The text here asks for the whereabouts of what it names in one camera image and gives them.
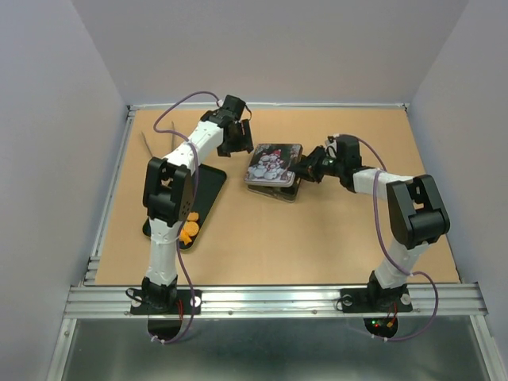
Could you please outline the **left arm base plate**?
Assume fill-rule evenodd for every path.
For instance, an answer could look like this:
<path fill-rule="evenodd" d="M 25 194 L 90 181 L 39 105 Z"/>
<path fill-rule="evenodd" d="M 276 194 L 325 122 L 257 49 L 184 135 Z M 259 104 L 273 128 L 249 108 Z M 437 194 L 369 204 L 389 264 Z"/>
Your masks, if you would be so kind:
<path fill-rule="evenodd" d="M 168 302 L 150 302 L 141 289 L 128 288 L 125 295 L 130 299 L 130 313 L 134 316 L 148 315 L 191 315 L 201 313 L 202 291 L 177 289 Z"/>

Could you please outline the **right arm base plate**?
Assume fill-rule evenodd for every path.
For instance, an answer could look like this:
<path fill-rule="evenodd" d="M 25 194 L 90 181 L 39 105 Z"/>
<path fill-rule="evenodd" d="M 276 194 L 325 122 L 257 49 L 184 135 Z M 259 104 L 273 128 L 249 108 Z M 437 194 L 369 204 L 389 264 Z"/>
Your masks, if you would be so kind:
<path fill-rule="evenodd" d="M 396 306 L 399 313 L 412 312 L 411 302 L 402 302 L 404 295 L 409 295 L 407 288 L 372 292 L 366 287 L 343 288 L 340 290 L 341 309 L 347 314 L 373 314 L 394 311 Z"/>

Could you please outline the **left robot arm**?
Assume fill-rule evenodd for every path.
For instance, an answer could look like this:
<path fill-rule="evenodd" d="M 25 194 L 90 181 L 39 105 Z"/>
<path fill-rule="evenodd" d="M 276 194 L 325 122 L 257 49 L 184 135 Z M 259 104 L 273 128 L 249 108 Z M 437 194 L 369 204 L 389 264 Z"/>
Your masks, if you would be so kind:
<path fill-rule="evenodd" d="M 176 305 L 179 237 L 198 191 L 199 165 L 212 151 L 230 157 L 234 152 L 253 150 L 249 120 L 242 117 L 248 110 L 246 102 L 227 95 L 216 104 L 216 109 L 200 117 L 188 136 L 174 129 L 159 128 L 175 106 L 164 111 L 153 125 L 156 133 L 170 133 L 182 140 L 166 156 L 149 160 L 142 197 L 151 243 L 148 270 L 141 282 L 141 301 L 161 313 Z"/>

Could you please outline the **gold tin lid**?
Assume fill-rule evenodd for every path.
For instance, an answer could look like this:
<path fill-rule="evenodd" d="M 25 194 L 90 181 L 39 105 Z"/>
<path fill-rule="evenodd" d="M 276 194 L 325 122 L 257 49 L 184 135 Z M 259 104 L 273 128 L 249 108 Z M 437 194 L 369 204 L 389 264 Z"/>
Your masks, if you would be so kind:
<path fill-rule="evenodd" d="M 256 187 L 291 187 L 296 178 L 289 168 L 302 155 L 300 144 L 258 144 L 249 162 L 244 182 Z"/>

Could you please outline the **gold square tin box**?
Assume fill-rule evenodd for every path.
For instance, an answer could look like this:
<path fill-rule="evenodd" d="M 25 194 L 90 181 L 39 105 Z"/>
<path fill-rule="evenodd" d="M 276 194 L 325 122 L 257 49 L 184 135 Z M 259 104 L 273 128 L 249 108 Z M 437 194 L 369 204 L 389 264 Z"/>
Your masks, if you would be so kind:
<path fill-rule="evenodd" d="M 294 202 L 298 195 L 301 179 L 296 176 L 289 187 L 247 185 L 249 191 L 284 202 Z"/>

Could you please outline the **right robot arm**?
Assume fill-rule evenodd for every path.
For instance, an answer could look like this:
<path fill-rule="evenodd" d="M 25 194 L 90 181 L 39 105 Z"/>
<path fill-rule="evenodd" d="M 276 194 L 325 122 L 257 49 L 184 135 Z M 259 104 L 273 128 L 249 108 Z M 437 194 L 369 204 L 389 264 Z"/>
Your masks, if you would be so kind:
<path fill-rule="evenodd" d="M 394 175 L 384 164 L 368 167 L 360 154 L 365 144 L 352 135 L 329 136 L 290 170 L 311 183 L 334 177 L 346 190 L 372 197 L 375 232 L 384 258 L 366 286 L 341 290 L 341 310 L 374 313 L 398 307 L 409 312 L 407 281 L 420 274 L 414 270 L 420 256 L 448 233 L 448 212 L 431 175 Z"/>

